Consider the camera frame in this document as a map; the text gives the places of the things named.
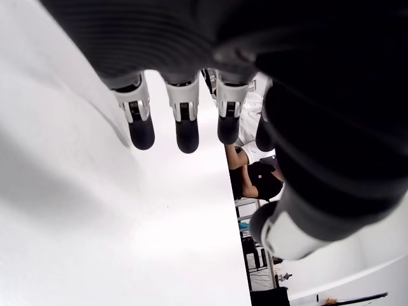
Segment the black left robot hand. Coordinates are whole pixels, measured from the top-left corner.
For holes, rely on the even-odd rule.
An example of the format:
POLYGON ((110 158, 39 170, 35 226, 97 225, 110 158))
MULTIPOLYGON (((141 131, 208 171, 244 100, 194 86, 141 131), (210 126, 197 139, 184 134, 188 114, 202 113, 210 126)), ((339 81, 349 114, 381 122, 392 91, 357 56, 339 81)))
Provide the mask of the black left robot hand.
POLYGON ((133 145, 155 140, 144 71, 165 81, 185 153, 198 75, 217 74, 217 134, 234 143, 252 77, 273 81, 256 133, 286 179, 250 232, 302 259, 388 216, 407 192, 406 1, 43 1, 113 91, 133 145))

